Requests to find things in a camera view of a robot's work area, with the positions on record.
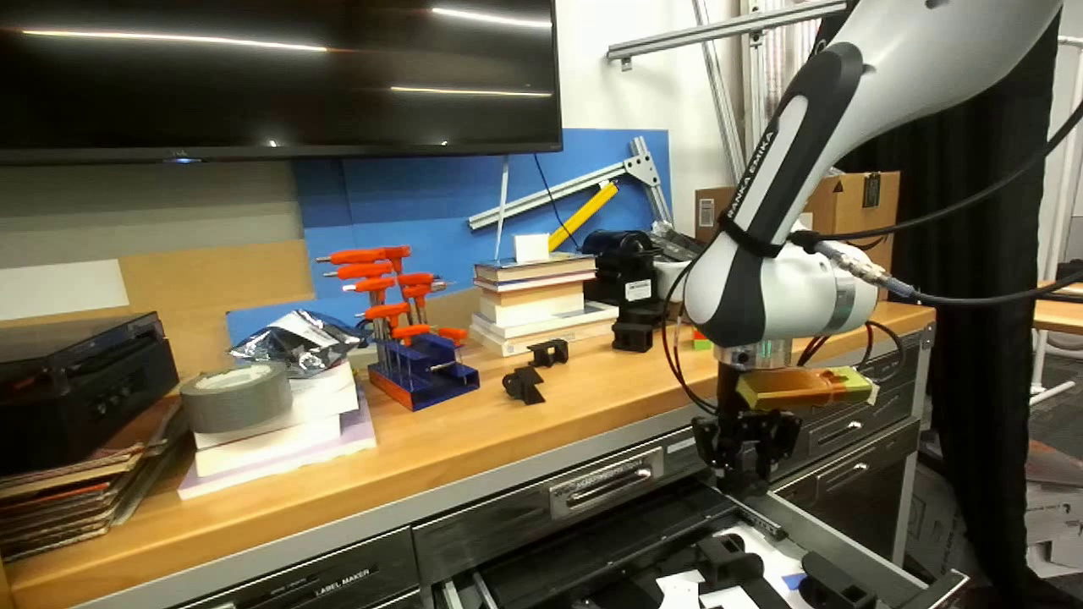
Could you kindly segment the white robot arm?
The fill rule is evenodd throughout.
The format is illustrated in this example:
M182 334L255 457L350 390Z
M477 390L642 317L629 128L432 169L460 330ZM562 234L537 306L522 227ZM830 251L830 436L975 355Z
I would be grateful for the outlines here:
M997 86L1052 28L1063 0L861 0L800 69L760 132L713 242L686 263L686 317L725 352L721 395L693 424L721 482L766 482L795 419L734 394L732 352L869 321L875 292L949 306L874 263L846 234L800 229L813 190L853 149Z

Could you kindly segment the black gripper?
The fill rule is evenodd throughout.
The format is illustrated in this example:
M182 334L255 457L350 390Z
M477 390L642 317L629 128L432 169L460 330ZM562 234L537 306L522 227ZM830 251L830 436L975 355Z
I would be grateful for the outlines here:
M740 377L740 369L721 367L719 401L707 404L690 424L698 454L712 467L721 490L740 490L746 474L759 474L760 482L767 482L795 449L803 431L793 414L756 414L737 395Z

